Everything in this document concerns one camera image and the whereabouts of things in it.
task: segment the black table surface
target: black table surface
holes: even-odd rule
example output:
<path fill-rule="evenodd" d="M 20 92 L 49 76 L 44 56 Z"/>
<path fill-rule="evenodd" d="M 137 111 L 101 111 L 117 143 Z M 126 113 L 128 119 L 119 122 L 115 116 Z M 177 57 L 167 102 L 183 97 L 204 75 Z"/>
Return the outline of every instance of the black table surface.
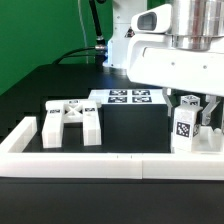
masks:
<path fill-rule="evenodd" d="M 145 88 L 153 87 L 131 83 L 127 77 L 105 72 L 95 65 L 40 66 L 0 97 L 1 141 L 24 116 L 36 116 L 39 131 L 35 137 L 36 142 L 40 142 L 47 100 L 87 98 L 91 89 Z M 131 111 L 131 118 L 134 119 L 140 114 L 146 122 L 150 119 L 155 120 L 154 115 L 158 113 L 161 118 L 161 120 L 156 118 L 158 123 L 165 124 L 160 125 L 160 130 L 163 130 L 161 134 L 163 137 L 160 136 L 164 138 L 163 144 L 152 145 L 152 148 L 149 147 L 151 148 L 149 152 L 169 153 L 167 109 L 164 106 L 157 108 L 156 105 L 139 105 L 134 109 L 130 106 L 103 108 L 100 112 L 103 121 L 103 146 L 90 150 L 113 151 L 115 141 L 114 138 L 110 139 L 108 136 L 116 135 L 116 131 L 109 135 L 111 130 L 117 130 L 119 133 L 117 129 L 119 126 L 114 123 L 105 125 L 104 119 L 110 118 L 114 111 L 118 114 L 118 117 L 113 118 L 115 120 L 120 117 L 128 119 L 125 114 Z M 127 125 L 131 123 L 135 126 L 141 124 L 137 120 L 132 122 L 125 120 L 123 123 Z M 124 126 L 123 130 L 120 129 L 120 134 L 126 129 L 127 126 Z M 141 135 L 136 139 L 138 142 L 141 141 Z M 126 150 L 138 152 L 135 151 L 136 147 L 131 147 L 132 144 L 137 144 L 134 140 L 127 146 L 122 139 L 116 138 L 116 140 L 116 144 L 119 143 L 122 147 L 115 152 L 126 152 Z M 71 152 L 71 148 L 74 148 L 71 146 L 69 149 L 66 144 L 65 140 L 64 147 L 61 151 L 59 150 L 60 153 Z M 25 151 L 44 153 L 40 145 L 38 143 L 34 148 L 28 147 Z M 82 146 L 81 141 L 78 145 L 78 152 L 89 151 Z M 137 145 L 145 152 L 144 143 Z M 0 223 L 223 223 L 223 198 L 224 183 L 222 181 L 1 177 Z"/>

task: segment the green wall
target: green wall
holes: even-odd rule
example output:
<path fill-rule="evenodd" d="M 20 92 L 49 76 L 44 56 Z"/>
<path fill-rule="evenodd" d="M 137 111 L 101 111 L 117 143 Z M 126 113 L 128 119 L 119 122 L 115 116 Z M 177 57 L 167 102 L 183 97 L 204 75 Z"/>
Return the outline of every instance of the green wall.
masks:
<path fill-rule="evenodd" d="M 163 1 L 148 1 L 148 7 Z M 88 45 L 94 45 L 89 3 L 81 2 Z M 109 39 L 112 0 L 97 4 L 97 8 L 104 37 Z M 0 95 L 37 66 L 50 64 L 63 53 L 83 46 L 78 0 L 0 0 Z"/>

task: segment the black cable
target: black cable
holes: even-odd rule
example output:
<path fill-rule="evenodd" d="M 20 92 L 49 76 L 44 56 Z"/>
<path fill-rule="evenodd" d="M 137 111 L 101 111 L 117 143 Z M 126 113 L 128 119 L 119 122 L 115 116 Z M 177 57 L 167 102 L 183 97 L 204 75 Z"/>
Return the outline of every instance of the black cable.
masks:
<path fill-rule="evenodd" d="M 66 56 L 69 56 L 71 54 L 75 54 L 75 53 L 78 53 L 78 52 L 82 52 L 82 51 L 88 51 L 88 50 L 95 50 L 95 47 L 85 47 L 85 48 L 78 48 L 76 50 L 72 50 L 72 51 L 69 51 L 65 54 L 63 54 L 60 58 L 56 59 L 55 61 L 53 61 L 52 64 L 59 64 L 60 61 L 62 59 L 64 59 Z"/>
<path fill-rule="evenodd" d="M 94 24 L 95 24 L 97 44 L 104 44 L 105 45 L 105 40 L 104 40 L 104 37 L 102 35 L 102 31 L 101 31 L 101 27 L 100 27 L 100 21 L 99 21 L 99 18 L 98 18 L 95 1 L 94 0 L 89 0 L 89 5 L 90 5 L 91 11 L 92 11 L 93 21 L 94 21 Z"/>

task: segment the cable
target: cable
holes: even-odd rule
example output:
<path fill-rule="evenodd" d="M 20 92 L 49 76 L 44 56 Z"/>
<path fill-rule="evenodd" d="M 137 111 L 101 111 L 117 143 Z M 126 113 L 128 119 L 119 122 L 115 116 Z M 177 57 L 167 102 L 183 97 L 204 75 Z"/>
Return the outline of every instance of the cable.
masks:
<path fill-rule="evenodd" d="M 66 59 L 66 58 L 78 58 L 78 57 L 96 57 L 96 55 L 95 54 L 78 54 L 78 55 L 68 55 L 68 56 L 65 56 L 65 57 L 63 57 L 63 58 L 61 58 L 61 60 L 60 61 L 62 61 L 63 59 Z"/>
<path fill-rule="evenodd" d="M 94 21 L 94 24 L 95 24 L 97 44 L 104 44 L 105 45 L 105 40 L 104 40 L 104 37 L 102 35 L 102 31 L 101 31 L 101 27 L 100 27 L 100 21 L 99 21 L 99 18 L 98 18 L 95 1 L 94 0 L 89 0 L 89 5 L 90 5 L 91 11 L 92 11 L 93 21 Z"/>
<path fill-rule="evenodd" d="M 78 52 L 82 52 L 82 51 L 88 51 L 88 50 L 95 50 L 95 47 L 79 48 L 79 49 L 76 49 L 76 50 L 69 51 L 69 52 L 65 53 L 64 55 L 62 55 L 60 58 L 56 59 L 52 64 L 59 64 L 60 61 L 62 59 L 64 59 L 66 56 L 69 56 L 69 55 L 72 55 L 72 54 L 75 54 L 75 53 L 78 53 Z"/>
<path fill-rule="evenodd" d="M 88 43 L 87 43 L 87 37 L 86 37 L 86 30 L 85 30 L 85 26 L 84 26 L 84 23 L 83 23 L 81 0 L 78 0 L 78 9 L 79 9 L 80 24 L 81 24 L 83 38 L 84 38 L 84 45 L 87 48 Z M 86 57 L 86 64 L 89 64 L 89 58 L 88 57 Z"/>

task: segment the metal cylinder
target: metal cylinder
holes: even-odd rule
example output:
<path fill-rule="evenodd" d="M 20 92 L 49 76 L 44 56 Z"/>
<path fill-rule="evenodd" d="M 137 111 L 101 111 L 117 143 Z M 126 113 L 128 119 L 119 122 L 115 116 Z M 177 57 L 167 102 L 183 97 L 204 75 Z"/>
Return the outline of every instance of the metal cylinder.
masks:
<path fill-rule="evenodd" d="M 224 0 L 173 0 L 173 46 L 208 50 L 212 37 L 224 35 Z"/>

